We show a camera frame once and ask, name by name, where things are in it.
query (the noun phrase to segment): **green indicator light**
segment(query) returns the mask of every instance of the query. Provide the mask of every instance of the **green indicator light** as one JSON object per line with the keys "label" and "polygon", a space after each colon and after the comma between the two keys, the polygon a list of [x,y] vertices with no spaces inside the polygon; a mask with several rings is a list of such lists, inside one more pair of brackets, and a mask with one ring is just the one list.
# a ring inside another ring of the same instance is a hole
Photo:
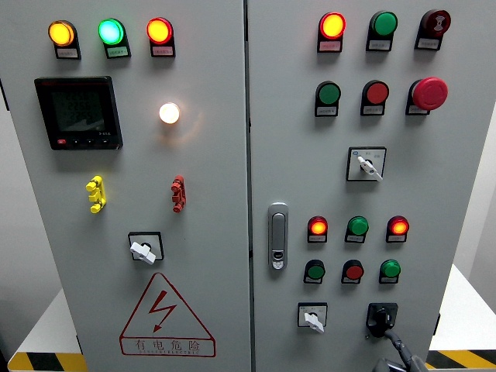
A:
{"label": "green indicator light", "polygon": [[385,277],[397,277],[401,273],[400,264],[396,260],[387,260],[381,265]]}
{"label": "green indicator light", "polygon": [[348,229],[350,229],[353,235],[363,235],[369,229],[369,222],[365,217],[353,217],[348,222]]}
{"label": "green indicator light", "polygon": [[308,276],[311,279],[320,279],[324,276],[325,272],[326,271],[321,266],[312,266],[308,269]]}
{"label": "green indicator light", "polygon": [[117,19],[105,19],[98,26],[98,34],[105,44],[116,45],[124,37],[124,29]]}
{"label": "green indicator light", "polygon": [[326,105],[335,103],[341,95],[341,91],[335,84],[327,84],[320,88],[319,99]]}
{"label": "green indicator light", "polygon": [[379,12],[372,18],[372,29],[381,36],[391,35],[398,27],[398,18],[391,12]]}

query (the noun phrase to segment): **lightning bolt symbol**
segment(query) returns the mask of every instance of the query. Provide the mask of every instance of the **lightning bolt symbol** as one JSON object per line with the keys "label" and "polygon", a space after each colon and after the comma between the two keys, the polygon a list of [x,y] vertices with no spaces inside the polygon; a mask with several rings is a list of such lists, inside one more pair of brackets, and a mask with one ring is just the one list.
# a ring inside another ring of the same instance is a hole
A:
{"label": "lightning bolt symbol", "polygon": [[167,314],[164,316],[164,318],[162,319],[162,322],[160,322],[159,324],[156,324],[155,327],[153,327],[153,333],[155,333],[156,331],[158,331],[159,329],[161,329],[161,325],[162,323],[164,322],[165,319],[167,319],[167,317],[172,313],[172,311],[176,308],[177,305],[172,305],[172,306],[166,306],[165,308],[157,308],[158,305],[160,304],[160,302],[164,299],[165,295],[167,294],[166,291],[162,291],[158,297],[157,297],[157,300],[155,300],[155,303],[153,304],[152,308],[150,309],[150,311],[148,312],[148,314],[153,314],[154,312],[162,312],[164,310],[168,310]]}

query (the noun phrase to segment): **red terminal connector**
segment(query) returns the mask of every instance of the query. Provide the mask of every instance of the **red terminal connector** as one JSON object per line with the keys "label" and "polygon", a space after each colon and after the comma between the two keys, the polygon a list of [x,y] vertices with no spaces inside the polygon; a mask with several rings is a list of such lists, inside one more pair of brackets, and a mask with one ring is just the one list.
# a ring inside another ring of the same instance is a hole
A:
{"label": "red terminal connector", "polygon": [[184,189],[183,176],[178,174],[172,182],[172,186],[170,186],[170,189],[173,192],[172,202],[174,203],[174,207],[172,208],[172,210],[176,213],[179,213],[186,206],[186,190]]}

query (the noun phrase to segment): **yellow black hazard stripe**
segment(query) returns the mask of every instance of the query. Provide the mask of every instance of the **yellow black hazard stripe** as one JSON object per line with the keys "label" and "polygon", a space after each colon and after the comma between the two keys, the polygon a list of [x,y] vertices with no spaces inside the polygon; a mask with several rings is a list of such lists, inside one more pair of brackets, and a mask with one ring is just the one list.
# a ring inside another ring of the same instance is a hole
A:
{"label": "yellow black hazard stripe", "polygon": [[84,356],[80,353],[15,353],[9,362],[9,370],[65,370],[88,372]]}
{"label": "yellow black hazard stripe", "polygon": [[486,368],[496,370],[496,350],[429,351],[426,361],[430,370]]}

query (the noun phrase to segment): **yellow terminal connector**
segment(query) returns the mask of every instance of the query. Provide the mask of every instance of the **yellow terminal connector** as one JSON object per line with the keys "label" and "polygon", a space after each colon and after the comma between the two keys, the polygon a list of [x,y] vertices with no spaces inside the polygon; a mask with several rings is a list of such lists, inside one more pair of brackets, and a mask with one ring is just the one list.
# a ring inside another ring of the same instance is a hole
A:
{"label": "yellow terminal connector", "polygon": [[107,204],[102,176],[94,176],[86,185],[86,191],[90,193],[88,200],[93,203],[90,212],[96,214]]}

